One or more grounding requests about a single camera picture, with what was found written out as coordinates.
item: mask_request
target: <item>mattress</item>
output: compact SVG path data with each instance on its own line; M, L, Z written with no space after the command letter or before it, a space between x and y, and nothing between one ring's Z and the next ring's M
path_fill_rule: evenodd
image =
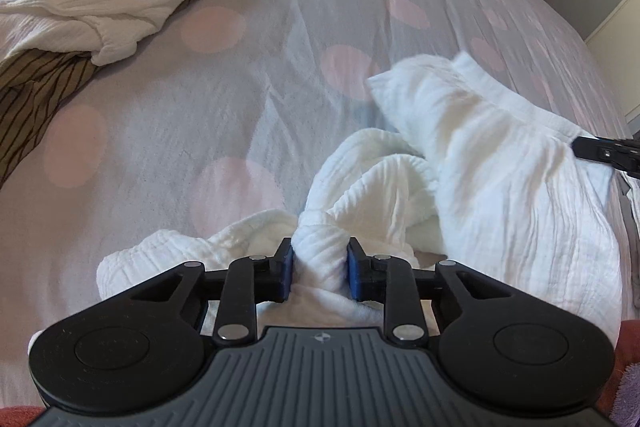
M158 229L208 237L265 208L299 212L344 138L390 128L364 79L458 50L593 134L628 135L584 43L542 0L199 0L104 68L0 190L0 405L39 403L28 340L98 301L105 255ZM623 199L614 184L631 318Z

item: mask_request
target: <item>polka dot bedsheet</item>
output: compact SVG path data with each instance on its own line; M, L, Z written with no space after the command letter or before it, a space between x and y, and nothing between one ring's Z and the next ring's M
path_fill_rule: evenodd
M98 300L105 255L158 229L208 237L265 208L299 212L344 138L389 128L364 80L460 49L594 134L628 132L542 0L199 0L104 68L0 190L0 406L39 403L29 337ZM628 280L615 187L608 211Z

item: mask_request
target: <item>red fabric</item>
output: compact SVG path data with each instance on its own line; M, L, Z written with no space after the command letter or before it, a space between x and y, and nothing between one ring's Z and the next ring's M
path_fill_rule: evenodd
M4 407L0 409L0 427L26 427L43 411L44 407L34 405Z
M622 321L616 346L616 365L598 400L598 409L609 415L616 399L620 380L630 363L640 362L640 320Z

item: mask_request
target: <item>striped cloth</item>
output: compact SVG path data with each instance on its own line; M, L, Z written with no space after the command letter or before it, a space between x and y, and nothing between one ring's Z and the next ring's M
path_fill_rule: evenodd
M194 1L182 1L175 11ZM34 49L0 62L0 187L42 140L57 110L98 69L90 52Z

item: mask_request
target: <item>clothing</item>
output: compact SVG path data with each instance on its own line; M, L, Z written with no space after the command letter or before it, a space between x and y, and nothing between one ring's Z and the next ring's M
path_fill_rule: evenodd
M414 268L453 258L580 315L615 344L622 282L603 211L612 168L578 160L570 147L588 134L510 91L465 53L453 61L409 58L369 82L399 134L365 129L348 137L316 174L297 226L291 214L267 210L210 239L161 230L100 263L100 297L191 259L211 270L272 255L292 234L289 300L260 305L258 323L379 325L378 307L348 297L346 246L355 236L367 254ZM433 333L428 306L425 314Z

